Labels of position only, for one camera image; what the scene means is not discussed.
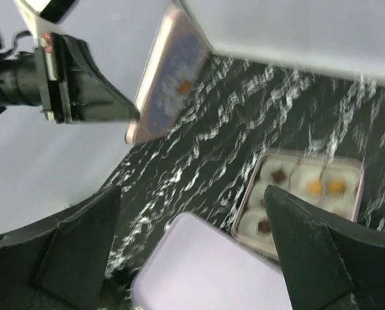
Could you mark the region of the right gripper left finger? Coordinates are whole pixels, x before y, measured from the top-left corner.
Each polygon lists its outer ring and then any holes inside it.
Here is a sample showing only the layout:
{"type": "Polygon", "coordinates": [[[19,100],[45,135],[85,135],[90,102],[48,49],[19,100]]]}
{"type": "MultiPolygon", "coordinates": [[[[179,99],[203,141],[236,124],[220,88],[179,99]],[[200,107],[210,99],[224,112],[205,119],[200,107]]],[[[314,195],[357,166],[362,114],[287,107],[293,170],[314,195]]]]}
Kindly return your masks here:
{"type": "Polygon", "coordinates": [[[113,185],[0,234],[0,309],[96,309],[120,207],[113,185]]]}

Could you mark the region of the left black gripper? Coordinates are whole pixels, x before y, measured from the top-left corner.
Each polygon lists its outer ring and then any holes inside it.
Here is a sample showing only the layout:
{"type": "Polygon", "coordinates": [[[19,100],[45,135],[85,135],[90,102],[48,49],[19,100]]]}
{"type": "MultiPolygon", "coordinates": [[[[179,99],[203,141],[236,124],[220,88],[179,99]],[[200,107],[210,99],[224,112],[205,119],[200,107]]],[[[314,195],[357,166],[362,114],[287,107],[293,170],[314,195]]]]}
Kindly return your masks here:
{"type": "Polygon", "coordinates": [[[132,101],[100,72],[86,41],[44,32],[38,39],[34,58],[47,120],[56,123],[139,120],[140,112],[132,101]],[[71,61],[68,68],[66,51],[71,61]]]}

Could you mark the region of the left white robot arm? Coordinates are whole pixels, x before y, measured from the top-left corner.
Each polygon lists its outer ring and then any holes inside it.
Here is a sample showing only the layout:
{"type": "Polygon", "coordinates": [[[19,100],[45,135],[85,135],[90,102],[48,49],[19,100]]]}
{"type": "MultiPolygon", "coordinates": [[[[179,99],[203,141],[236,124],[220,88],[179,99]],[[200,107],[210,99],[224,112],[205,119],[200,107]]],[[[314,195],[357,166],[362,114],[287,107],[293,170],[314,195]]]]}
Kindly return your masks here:
{"type": "Polygon", "coordinates": [[[140,113],[96,66],[86,41],[64,34],[59,23],[75,1],[42,8],[16,1],[27,29],[3,51],[0,36],[0,115],[9,106],[41,107],[56,123],[138,120],[140,113]]]}

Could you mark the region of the pink tin lid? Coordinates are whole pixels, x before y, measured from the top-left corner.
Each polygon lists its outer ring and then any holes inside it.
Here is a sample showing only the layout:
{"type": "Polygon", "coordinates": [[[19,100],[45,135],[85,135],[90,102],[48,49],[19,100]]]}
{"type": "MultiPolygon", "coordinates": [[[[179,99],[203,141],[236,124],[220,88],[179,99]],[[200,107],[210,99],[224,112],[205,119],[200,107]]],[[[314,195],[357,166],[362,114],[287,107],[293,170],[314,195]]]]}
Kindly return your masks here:
{"type": "Polygon", "coordinates": [[[135,106],[140,119],[129,122],[126,143],[145,143],[173,128],[208,53],[205,36],[184,8],[169,4],[138,87],[135,106]]]}

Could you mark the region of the orange caramel chocolate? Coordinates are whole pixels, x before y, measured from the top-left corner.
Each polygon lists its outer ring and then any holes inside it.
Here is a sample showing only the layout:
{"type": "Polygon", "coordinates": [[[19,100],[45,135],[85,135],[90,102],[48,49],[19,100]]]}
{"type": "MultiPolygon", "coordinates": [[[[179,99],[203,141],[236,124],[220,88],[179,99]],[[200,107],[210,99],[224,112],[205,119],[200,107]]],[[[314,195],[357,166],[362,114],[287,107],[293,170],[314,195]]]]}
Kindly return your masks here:
{"type": "Polygon", "coordinates": [[[327,183],[328,193],[332,195],[341,195],[346,191],[346,182],[344,180],[329,180],[327,183]]]}

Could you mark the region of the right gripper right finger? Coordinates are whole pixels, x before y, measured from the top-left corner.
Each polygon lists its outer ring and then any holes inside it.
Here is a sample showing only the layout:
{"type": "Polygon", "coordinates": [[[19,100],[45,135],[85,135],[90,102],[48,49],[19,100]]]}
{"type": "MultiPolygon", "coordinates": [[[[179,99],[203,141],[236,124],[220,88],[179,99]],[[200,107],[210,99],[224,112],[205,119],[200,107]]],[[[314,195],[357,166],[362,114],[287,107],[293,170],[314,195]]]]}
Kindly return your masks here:
{"type": "Polygon", "coordinates": [[[339,216],[303,227],[279,256],[293,309],[385,309],[385,233],[339,216]]]}

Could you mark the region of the dark square chocolate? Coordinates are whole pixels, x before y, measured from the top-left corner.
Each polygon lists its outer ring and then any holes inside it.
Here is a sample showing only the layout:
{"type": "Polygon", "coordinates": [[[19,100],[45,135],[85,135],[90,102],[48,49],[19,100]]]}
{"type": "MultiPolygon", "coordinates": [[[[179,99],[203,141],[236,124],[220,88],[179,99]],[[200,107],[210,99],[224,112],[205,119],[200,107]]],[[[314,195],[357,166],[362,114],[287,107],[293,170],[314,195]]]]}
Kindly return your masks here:
{"type": "Polygon", "coordinates": [[[271,227],[267,218],[260,219],[257,223],[257,233],[259,235],[271,234],[271,227]]]}

